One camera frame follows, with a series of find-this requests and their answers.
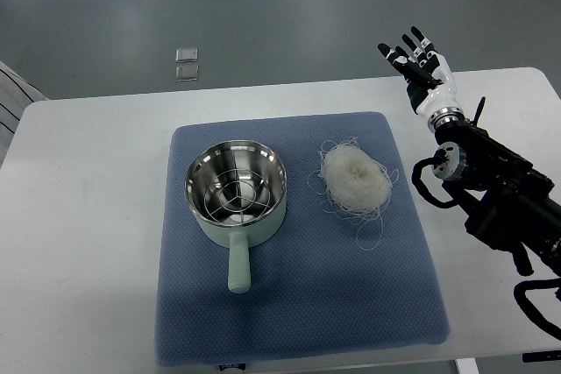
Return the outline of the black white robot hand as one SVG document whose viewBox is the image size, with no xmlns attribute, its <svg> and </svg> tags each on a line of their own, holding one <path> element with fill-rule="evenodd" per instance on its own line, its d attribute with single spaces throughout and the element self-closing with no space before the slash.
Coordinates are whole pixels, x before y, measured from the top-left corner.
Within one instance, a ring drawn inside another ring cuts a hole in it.
<svg viewBox="0 0 561 374">
<path fill-rule="evenodd" d="M 446 58 L 417 27 L 401 37 L 408 47 L 394 48 L 385 43 L 378 50 L 404 78 L 412 110 L 431 131 L 451 121 L 462 120 L 463 110 L 456 101 L 457 86 Z"/>
</svg>

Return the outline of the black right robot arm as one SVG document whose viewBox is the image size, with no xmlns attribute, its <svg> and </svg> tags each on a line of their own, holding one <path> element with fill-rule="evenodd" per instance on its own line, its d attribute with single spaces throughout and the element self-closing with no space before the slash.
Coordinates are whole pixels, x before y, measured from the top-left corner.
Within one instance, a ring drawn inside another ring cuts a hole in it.
<svg viewBox="0 0 561 374">
<path fill-rule="evenodd" d="M 465 230 L 489 248 L 512 255 L 524 280 L 514 288 L 515 301 L 543 332 L 560 337 L 530 301 L 529 291 L 560 290 L 560 278 L 532 280 L 529 254 L 560 273 L 560 206 L 550 198 L 553 182 L 531 162 L 492 139 L 458 107 L 439 106 L 428 116 L 438 148 L 414 165 L 412 183 L 437 208 L 459 206 L 467 215 Z"/>
</svg>

